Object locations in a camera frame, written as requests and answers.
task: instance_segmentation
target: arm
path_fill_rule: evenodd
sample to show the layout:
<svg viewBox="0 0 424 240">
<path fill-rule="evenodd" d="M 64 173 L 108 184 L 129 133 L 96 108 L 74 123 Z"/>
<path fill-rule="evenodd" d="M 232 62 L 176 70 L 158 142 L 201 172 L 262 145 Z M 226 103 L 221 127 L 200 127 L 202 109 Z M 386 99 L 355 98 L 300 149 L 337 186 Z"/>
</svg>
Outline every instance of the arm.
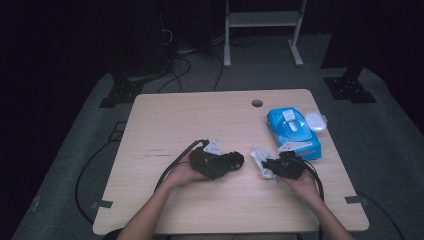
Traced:
<svg viewBox="0 0 424 240">
<path fill-rule="evenodd" d="M 281 178 L 294 194 L 312 210 L 329 240 L 354 239 L 327 205 L 321 200 L 314 177 L 305 170 L 298 180 Z"/>
<path fill-rule="evenodd" d="M 152 239 L 156 225 L 159 222 L 162 209 L 172 190 L 194 180 L 205 177 L 192 170 L 188 162 L 188 154 L 174 167 L 158 189 L 143 207 L 131 218 L 118 236 L 118 240 Z"/>
</svg>

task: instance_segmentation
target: white plastic lid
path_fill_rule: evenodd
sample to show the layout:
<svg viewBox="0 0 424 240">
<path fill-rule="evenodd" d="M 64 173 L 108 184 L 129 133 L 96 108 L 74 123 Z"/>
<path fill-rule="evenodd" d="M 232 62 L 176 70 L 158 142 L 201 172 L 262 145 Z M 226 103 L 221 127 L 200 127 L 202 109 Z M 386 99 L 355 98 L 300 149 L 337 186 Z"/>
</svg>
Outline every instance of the white plastic lid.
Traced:
<svg viewBox="0 0 424 240">
<path fill-rule="evenodd" d="M 316 112 L 309 112 L 305 116 L 305 121 L 314 132 L 322 132 L 327 128 L 327 119 Z"/>
</svg>

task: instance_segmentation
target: blue wet wipes package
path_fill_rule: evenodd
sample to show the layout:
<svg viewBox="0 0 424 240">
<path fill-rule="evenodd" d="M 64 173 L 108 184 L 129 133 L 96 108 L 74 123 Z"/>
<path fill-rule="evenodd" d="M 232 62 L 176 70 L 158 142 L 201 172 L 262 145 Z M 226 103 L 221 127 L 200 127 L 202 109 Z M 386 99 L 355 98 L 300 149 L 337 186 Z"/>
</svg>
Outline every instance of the blue wet wipes package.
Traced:
<svg viewBox="0 0 424 240">
<path fill-rule="evenodd" d="M 315 130 L 311 130 L 310 124 L 297 109 L 293 107 L 272 109 L 267 119 L 268 127 L 277 142 L 278 152 L 294 151 L 305 161 L 321 158 L 321 144 Z"/>
</svg>

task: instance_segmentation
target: hole in table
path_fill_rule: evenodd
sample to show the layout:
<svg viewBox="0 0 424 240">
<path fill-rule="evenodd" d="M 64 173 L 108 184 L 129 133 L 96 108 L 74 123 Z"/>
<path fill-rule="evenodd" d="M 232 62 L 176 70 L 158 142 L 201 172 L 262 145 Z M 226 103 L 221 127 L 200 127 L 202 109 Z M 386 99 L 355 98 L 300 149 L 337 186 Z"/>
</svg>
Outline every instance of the hole in table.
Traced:
<svg viewBox="0 0 424 240">
<path fill-rule="evenodd" d="M 262 100 L 259 99 L 255 99 L 252 101 L 252 106 L 254 107 L 262 107 L 264 105 L 264 103 L 262 102 Z"/>
</svg>

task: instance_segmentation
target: gray carpet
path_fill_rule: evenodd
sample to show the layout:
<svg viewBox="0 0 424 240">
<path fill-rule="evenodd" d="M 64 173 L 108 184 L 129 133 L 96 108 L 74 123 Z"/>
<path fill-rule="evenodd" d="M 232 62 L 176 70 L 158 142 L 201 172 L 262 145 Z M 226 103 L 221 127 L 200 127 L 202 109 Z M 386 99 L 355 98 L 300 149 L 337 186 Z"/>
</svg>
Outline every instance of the gray carpet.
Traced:
<svg viewBox="0 0 424 240">
<path fill-rule="evenodd" d="M 232 67 L 223 70 L 216 91 L 309 89 L 321 113 L 329 120 L 329 132 L 355 189 L 381 205 L 406 239 L 422 239 L 422 134 L 390 95 L 384 81 L 367 69 L 359 80 L 377 103 L 352 104 L 333 99 L 323 78 L 341 76 L 345 69 L 320 69 L 329 35 L 299 37 L 298 48 L 305 63 L 301 68 L 294 64 L 287 38 L 263 37 L 259 44 L 232 48 Z M 222 47 L 214 50 L 222 58 Z M 218 58 L 198 53 L 185 59 L 191 62 L 191 69 L 180 78 L 183 91 L 212 91 L 220 75 Z M 176 61 L 175 73 L 184 72 L 186 67 L 186 62 Z M 169 74 L 151 81 L 145 84 L 142 93 L 156 93 L 172 78 Z M 130 114 L 131 104 L 99 108 L 112 85 L 107 74 L 93 89 L 13 239 L 102 239 L 79 213 L 74 190 L 87 161 L 108 142 L 115 123 L 126 121 Z M 161 93 L 178 91 L 180 86 L 175 81 Z M 79 200 L 91 219 L 95 218 L 95 203 L 102 197 L 118 147 L 118 142 L 108 144 L 81 177 Z M 370 228 L 355 232 L 357 239 L 400 239 L 395 227 L 375 204 L 365 202 L 364 209 Z M 304 239 L 317 239 L 316 233 L 302 235 Z"/>
</svg>

